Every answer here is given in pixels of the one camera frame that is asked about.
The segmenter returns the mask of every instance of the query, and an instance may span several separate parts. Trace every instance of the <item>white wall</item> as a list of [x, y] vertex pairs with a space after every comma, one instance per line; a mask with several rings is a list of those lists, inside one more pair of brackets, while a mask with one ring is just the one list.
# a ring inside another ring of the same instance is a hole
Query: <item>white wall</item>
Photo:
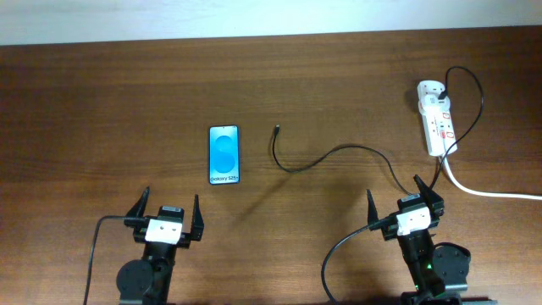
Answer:
[[540, 0], [0, 0], [0, 45], [542, 25]]

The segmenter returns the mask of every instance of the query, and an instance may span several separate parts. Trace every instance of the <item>black cable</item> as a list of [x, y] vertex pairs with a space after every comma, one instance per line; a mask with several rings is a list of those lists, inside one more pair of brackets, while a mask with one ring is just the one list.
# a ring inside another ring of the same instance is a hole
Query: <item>black cable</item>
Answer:
[[114, 215], [108, 215], [103, 216], [98, 220], [96, 224], [96, 230], [94, 231], [94, 239], [92, 239], [92, 247], [91, 247], [91, 257], [88, 260], [88, 272], [86, 275], [86, 289], [85, 289], [85, 299], [83, 300], [83, 305], [86, 305], [86, 302], [88, 300], [88, 293], [91, 289], [91, 275], [92, 275], [92, 259], [94, 258], [94, 248], [96, 246], [96, 239], [98, 238], [98, 231], [100, 230], [100, 225], [105, 219], [122, 219], [122, 220], [145, 220], [142, 217], [127, 217], [127, 216], [114, 216]]
[[329, 300], [331, 300], [331, 302], [333, 304], [337, 304], [337, 300], [335, 300], [335, 298], [333, 297], [333, 295], [331, 295], [331, 291], [329, 291], [329, 288], [328, 288], [328, 284], [326, 284], [325, 282], [325, 267], [326, 265], [328, 264], [328, 261], [329, 259], [331, 258], [331, 255], [333, 255], [333, 253], [335, 252], [335, 250], [337, 250], [338, 247], [340, 247], [340, 245], [342, 245], [343, 243], [345, 243], [346, 241], [348, 241], [349, 239], [351, 239], [352, 237], [362, 233], [363, 231], [367, 230], [369, 228], [368, 225], [362, 227], [361, 229], [358, 229], [358, 230], [355, 230], [353, 231], [352, 233], [350, 233], [348, 236], [346, 236], [345, 238], [343, 238], [342, 240], [340, 240], [339, 242], [337, 242], [336, 245], [334, 245], [331, 250], [329, 250], [329, 253], [328, 255], [325, 257], [324, 259], [324, 262], [322, 263], [322, 272], [321, 272], [321, 276], [322, 276], [322, 285], [324, 286], [324, 290], [325, 290], [325, 293], [328, 295], [329, 297]]
[[442, 160], [440, 161], [439, 170], [437, 170], [437, 172], [434, 174], [433, 181], [431, 182], [431, 185], [429, 186], [431, 190], [433, 189], [433, 186], [435, 185], [435, 183], [437, 183], [437, 179], [439, 179], [440, 172], [442, 171], [442, 164], [444, 163], [444, 160], [446, 160], [446, 158], [448, 157], [448, 153], [450, 152], [451, 148], [457, 145], [457, 143], [459, 143], [459, 141], [461, 141], [471, 131], [471, 129], [476, 125], [476, 123], [478, 123], [478, 120], [480, 119], [480, 117], [482, 116], [482, 112], [484, 111], [484, 89], [482, 88], [482, 85], [480, 84], [478, 77], [476, 77], [476, 75], [471, 70], [462, 66], [453, 66], [453, 67], [450, 67], [446, 71], [445, 86], [444, 86], [444, 90], [439, 95], [439, 99], [443, 99], [448, 96], [448, 74], [453, 69], [462, 69], [466, 71], [467, 73], [469, 73], [474, 78], [474, 81], [476, 82], [476, 86], [478, 87], [478, 90], [480, 91], [480, 98], [481, 98], [480, 111], [478, 112], [476, 119], [473, 121], [471, 126], [468, 127], [467, 131], [465, 131], [463, 136], [459, 137], [459, 139], [457, 139], [457, 141], [451, 144], [451, 146], [448, 147], [448, 150], [446, 150], [446, 153], [444, 154], [444, 156], [442, 157]]
[[311, 164], [305, 166], [305, 167], [302, 167], [302, 168], [299, 168], [299, 169], [287, 169], [285, 168], [284, 166], [282, 166], [282, 164], [280, 164], [279, 160], [277, 159], [277, 155], [275, 153], [275, 150], [274, 150], [274, 145], [275, 145], [275, 142], [277, 141], [277, 136], [279, 135], [279, 131], [280, 131], [280, 125], [276, 125], [274, 127], [274, 135], [273, 135], [273, 158], [274, 158], [274, 162], [279, 166], [280, 169], [282, 169], [283, 171], [285, 172], [288, 172], [288, 173], [300, 173], [302, 171], [305, 171], [307, 169], [310, 169], [311, 167], [315, 166], [316, 164], [319, 164], [320, 162], [322, 162], [324, 159], [326, 159], [327, 157], [331, 156], [332, 154], [334, 153], [337, 153], [339, 150], [342, 150], [342, 149], [347, 149], [347, 148], [359, 148], [359, 149], [365, 149], [365, 150], [368, 150], [370, 152], [373, 152], [373, 153], [376, 153], [378, 154], [380, 157], [382, 157], [384, 159], [384, 161], [388, 164], [388, 167], [390, 168], [390, 172], [391, 172], [391, 176], [393, 177], [393, 180], [395, 181], [395, 183], [399, 186], [399, 188], [401, 188], [402, 191], [404, 191], [406, 194], [408, 195], [412, 195], [409, 191], [407, 191], [402, 185], [401, 183], [399, 183], [397, 177], [395, 176], [395, 173], [393, 172], [393, 169], [391, 168], [391, 163], [390, 161], [388, 160], [388, 158], [382, 154], [381, 152], [375, 150], [375, 149], [372, 149], [370, 147], [365, 147], [365, 146], [362, 146], [362, 145], [352, 145], [352, 144], [348, 144], [348, 145], [340, 145], [338, 147], [335, 147], [333, 148], [332, 150], [330, 150], [328, 153], [324, 154], [322, 157], [320, 157], [318, 160], [312, 162]]

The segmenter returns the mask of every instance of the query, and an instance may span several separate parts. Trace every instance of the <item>white power strip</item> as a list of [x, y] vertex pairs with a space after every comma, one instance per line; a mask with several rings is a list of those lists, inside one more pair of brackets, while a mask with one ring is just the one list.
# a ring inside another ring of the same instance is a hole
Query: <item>white power strip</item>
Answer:
[[[423, 128], [425, 129], [425, 140], [429, 155], [442, 159], [446, 150], [456, 141], [456, 133], [451, 124], [450, 99], [446, 97], [439, 99], [441, 92], [445, 90], [442, 83], [436, 80], [424, 80], [418, 85], [418, 108], [423, 118]], [[448, 152], [448, 156], [457, 150], [457, 144]], [[495, 193], [487, 191], [474, 191], [461, 185], [451, 173], [448, 157], [443, 165], [451, 182], [462, 191], [469, 194], [486, 197], [505, 197], [518, 199], [542, 200], [542, 196], [514, 194], [514, 193]]]
[[[424, 80], [418, 85], [418, 108], [422, 114], [425, 140], [430, 156], [444, 156], [456, 141], [456, 133], [451, 123], [450, 99], [439, 100], [439, 95], [445, 90], [444, 85], [436, 80]], [[448, 154], [457, 150], [455, 145]]]

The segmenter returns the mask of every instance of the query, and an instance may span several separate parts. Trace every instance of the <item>smartphone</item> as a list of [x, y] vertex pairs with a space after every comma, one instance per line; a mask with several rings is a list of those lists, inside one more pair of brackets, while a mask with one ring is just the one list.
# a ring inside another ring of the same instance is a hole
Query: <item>smartphone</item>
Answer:
[[209, 182], [239, 183], [239, 128], [213, 126], [209, 130]]

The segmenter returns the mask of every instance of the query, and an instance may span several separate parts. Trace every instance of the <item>wooden surface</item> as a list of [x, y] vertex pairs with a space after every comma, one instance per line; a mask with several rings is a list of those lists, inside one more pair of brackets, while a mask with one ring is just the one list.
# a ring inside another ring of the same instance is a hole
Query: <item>wooden surface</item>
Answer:
[[[82, 302], [94, 226], [125, 214], [151, 187], [160, 205], [191, 216], [200, 195], [202, 242], [179, 251], [169, 293], [177, 304], [327, 301], [328, 250], [365, 225], [371, 189], [381, 216], [403, 194], [384, 162], [339, 152], [299, 175], [296, 166], [351, 142], [383, 152], [399, 180], [427, 182], [416, 106], [421, 80], [462, 64], [478, 74], [486, 108], [451, 157], [465, 186], [540, 193], [542, 28], [429, 30], [0, 48], [0, 302]], [[457, 133], [474, 119], [476, 86], [450, 83]], [[241, 183], [207, 182], [211, 125], [241, 129]], [[441, 179], [446, 215], [435, 241], [473, 254], [465, 296], [542, 302], [542, 203], [470, 196]], [[90, 303], [114, 304], [115, 277], [142, 254], [120, 222], [102, 227]], [[361, 302], [398, 297], [413, 284], [396, 241], [378, 232], [331, 259], [331, 291]]]

